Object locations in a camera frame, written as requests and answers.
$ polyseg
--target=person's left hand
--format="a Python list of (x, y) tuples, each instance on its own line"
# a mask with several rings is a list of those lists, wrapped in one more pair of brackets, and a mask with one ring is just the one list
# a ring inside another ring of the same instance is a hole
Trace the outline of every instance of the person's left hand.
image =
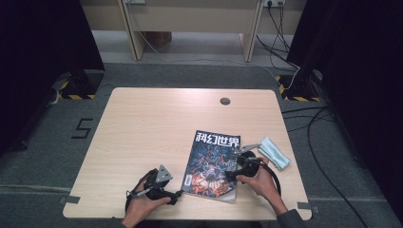
[[(137, 192), (144, 190), (145, 180), (136, 189)], [(134, 227), (139, 222), (148, 217), (148, 215), (154, 211), (157, 207), (167, 204), (171, 201), (171, 198), (161, 198), (157, 200), (151, 200), (146, 195), (142, 195), (139, 198), (132, 198), (128, 205), (125, 218), (122, 220), (124, 227)]]

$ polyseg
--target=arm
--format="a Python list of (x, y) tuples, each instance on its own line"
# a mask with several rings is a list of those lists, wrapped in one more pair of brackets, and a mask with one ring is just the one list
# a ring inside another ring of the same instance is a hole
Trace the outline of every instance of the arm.
[[(139, 185), (137, 191), (144, 190), (144, 181)], [(151, 200), (146, 195), (139, 198), (133, 198), (127, 208), (125, 218), (122, 220), (122, 225), (126, 228), (133, 228), (139, 222), (144, 220), (154, 211), (157, 207), (167, 204), (171, 198), (162, 198)]]
[[(265, 163), (269, 162), (266, 158), (260, 159)], [(238, 175), (237, 180), (247, 183), (258, 196), (263, 196), (270, 203), (278, 217), (278, 223), (281, 227), (306, 227), (296, 210), (288, 211), (284, 201), (278, 194), (272, 176), (263, 167), (259, 168), (255, 177), (248, 178), (243, 175)]]

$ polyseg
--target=gray carpet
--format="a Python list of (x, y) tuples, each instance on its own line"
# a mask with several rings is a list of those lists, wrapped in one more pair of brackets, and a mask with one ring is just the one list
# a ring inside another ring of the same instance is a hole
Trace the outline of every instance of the gray carpet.
[[(95, 99), (60, 100), (37, 123), (26, 151), (9, 152), (0, 158), (0, 227), (112, 227), (108, 219), (64, 218), (64, 204), (59, 200), (68, 195), (110, 93), (120, 86), (258, 88), (273, 89), (278, 94), (276, 81), (257, 66), (106, 64), (106, 75)], [(282, 111), (327, 105), (283, 101), (279, 94), (278, 102)], [(306, 223), (310, 227), (362, 227), (324, 178), (309, 149), (307, 127), (303, 126), (312, 119), (306, 116), (317, 112), (313, 109), (283, 115), (308, 199), (317, 211)], [(331, 110), (322, 115), (325, 117), (313, 123), (310, 134), (322, 169), (370, 227), (401, 227), (369, 171), (355, 161)], [(82, 118), (92, 119), (81, 125), (91, 128), (87, 138), (71, 139), (85, 135), (76, 130)], [(263, 225), (278, 227), (275, 221)]]

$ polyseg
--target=table hole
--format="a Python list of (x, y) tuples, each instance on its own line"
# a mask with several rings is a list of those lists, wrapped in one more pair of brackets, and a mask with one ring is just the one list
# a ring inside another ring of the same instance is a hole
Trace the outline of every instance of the table hole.
[(231, 100), (229, 100), (229, 98), (221, 98), (220, 103), (222, 105), (229, 105), (229, 104), (231, 104)]

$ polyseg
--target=blue face mask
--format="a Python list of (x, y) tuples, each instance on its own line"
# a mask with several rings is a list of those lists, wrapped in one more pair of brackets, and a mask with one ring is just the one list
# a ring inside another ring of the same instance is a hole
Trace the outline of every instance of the blue face mask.
[(261, 155), (268, 158), (280, 171), (290, 163), (290, 160), (285, 157), (277, 146), (267, 137), (260, 142), (259, 152)]

